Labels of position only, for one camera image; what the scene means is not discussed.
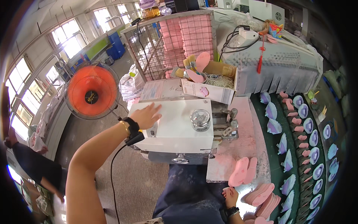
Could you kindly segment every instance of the red tassel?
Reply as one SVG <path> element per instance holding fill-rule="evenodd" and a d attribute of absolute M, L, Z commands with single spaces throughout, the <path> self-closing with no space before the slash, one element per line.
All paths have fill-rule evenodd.
<path fill-rule="evenodd" d="M 266 48 L 263 46 L 263 43 L 265 42 L 265 36 L 262 37 L 262 47 L 259 47 L 259 49 L 261 50 L 261 56 L 260 56 L 260 60 L 258 61 L 258 65 L 257 65 L 257 73 L 260 74 L 261 73 L 261 66 L 262 66 L 262 54 L 263 52 L 266 50 Z"/>

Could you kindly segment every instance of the concrete floor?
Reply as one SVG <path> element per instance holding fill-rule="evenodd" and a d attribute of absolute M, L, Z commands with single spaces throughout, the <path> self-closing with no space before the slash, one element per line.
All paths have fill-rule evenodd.
<path fill-rule="evenodd" d="M 133 61 L 128 52 L 111 66 L 119 78 L 128 72 Z M 120 100 L 127 108 L 127 103 Z M 127 112 L 120 105 L 115 113 L 122 118 Z M 55 161 L 68 168 L 69 162 L 76 150 L 91 137 L 118 123 L 114 114 L 109 114 L 99 120 L 80 120 L 71 115 L 62 134 Z M 111 161 L 118 148 L 96 172 L 96 184 L 102 207 L 107 208 L 107 223 L 118 223 L 113 190 L 111 186 Z M 162 193 L 168 178 L 168 164 L 155 164 L 145 160 L 139 151 L 125 147 L 113 162 L 113 184 L 116 193 L 116 204 L 121 224 L 131 224 L 151 219 L 156 201 Z M 66 205 L 61 205 L 54 198 L 54 223 L 66 221 Z"/>

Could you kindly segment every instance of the fan guard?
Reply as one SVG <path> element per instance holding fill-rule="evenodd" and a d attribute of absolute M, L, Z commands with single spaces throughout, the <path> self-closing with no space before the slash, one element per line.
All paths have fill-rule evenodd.
<path fill-rule="evenodd" d="M 66 79 L 66 104 L 78 118 L 95 120 L 105 117 L 118 106 L 119 83 L 116 72 L 109 65 L 98 61 L 84 62 Z"/>

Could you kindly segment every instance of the bottle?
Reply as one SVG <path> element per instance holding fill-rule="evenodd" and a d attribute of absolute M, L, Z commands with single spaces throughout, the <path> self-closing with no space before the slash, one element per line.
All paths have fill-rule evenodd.
<path fill-rule="evenodd" d="M 142 11 L 143 19 L 151 19 L 160 16 L 158 4 L 155 0 L 140 0 L 139 6 Z"/>

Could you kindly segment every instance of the blue cabinet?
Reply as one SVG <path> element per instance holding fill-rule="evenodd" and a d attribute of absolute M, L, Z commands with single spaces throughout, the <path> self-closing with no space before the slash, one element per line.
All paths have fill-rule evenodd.
<path fill-rule="evenodd" d="M 118 33 L 114 32 L 113 34 L 108 36 L 108 39 L 112 44 L 112 46 L 106 50 L 108 56 L 112 56 L 114 60 L 121 58 L 124 52 L 126 52 L 126 50 L 124 49 L 124 46 L 121 42 L 121 39 L 119 38 Z"/>

